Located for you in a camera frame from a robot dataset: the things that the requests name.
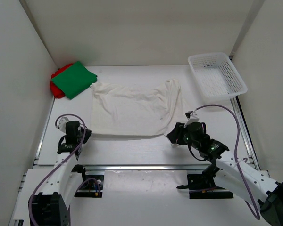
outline folded green towel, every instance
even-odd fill
[[[82,63],[78,61],[51,80],[65,93],[66,97],[72,99],[98,79],[97,75],[88,71]]]

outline mesh basket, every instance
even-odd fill
[[[247,87],[225,53],[207,53],[188,58],[192,74],[205,102],[233,98]]]

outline white table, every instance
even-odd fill
[[[28,171],[12,219],[29,226],[28,199],[50,169]],[[102,198],[74,198],[73,226],[268,226],[241,198],[190,200],[186,171],[106,171]]]
[[[167,79],[178,79],[183,97],[191,106],[191,110],[204,105],[195,86],[189,66],[105,66],[87,67],[98,75],[101,82],[117,83],[131,87],[152,89]],[[222,105],[233,109],[231,102]],[[74,113],[82,117],[90,128],[92,109],[91,88],[88,88],[72,100],[66,97],[55,99],[49,124],[42,141],[38,165],[53,165],[56,161],[58,141],[63,136],[54,126],[55,119],[61,114]],[[237,128],[233,117],[225,110],[217,107],[198,111],[201,122],[207,125],[207,133],[211,138],[234,149]],[[238,156],[248,157],[243,139],[240,138]],[[83,146],[79,159],[83,165],[180,165],[203,164],[195,160],[186,146],[172,148],[164,136],[151,139],[130,140],[127,138],[96,138]]]

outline white towel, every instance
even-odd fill
[[[185,123],[189,110],[178,80],[144,90],[117,84],[92,85],[93,134],[155,136],[171,132],[177,122]]]

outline white panel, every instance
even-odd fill
[[[178,79],[183,97],[191,106],[191,110],[204,105],[192,79],[189,66],[113,66],[88,67],[88,69],[98,75],[101,82],[143,89],[152,89],[171,78]],[[222,104],[232,109],[229,100]],[[91,108],[90,88],[72,100],[66,97],[55,100],[38,164],[53,165],[56,161],[58,141],[64,135],[54,126],[56,118],[65,113],[78,114],[90,128]],[[213,107],[199,110],[198,116],[201,122],[207,124],[208,134],[233,151],[237,127],[231,114],[221,108]],[[242,138],[238,148],[239,156],[247,157]],[[201,164],[191,156],[186,146],[172,148],[165,136],[139,140],[127,137],[93,137],[83,146],[79,163],[87,165]]]
[[[28,198],[48,170],[28,171],[13,219],[29,226]],[[187,183],[185,171],[105,172],[102,198],[74,198],[71,225],[88,226],[268,226],[257,221],[245,202],[233,199],[190,200],[177,185]]]
[[[240,97],[262,169],[283,179],[283,0],[266,0],[233,63],[249,91]]]
[[[6,226],[20,181],[32,165],[56,70],[20,3],[0,0],[0,226]]]
[[[26,0],[59,67],[186,65],[230,54],[253,0]]]

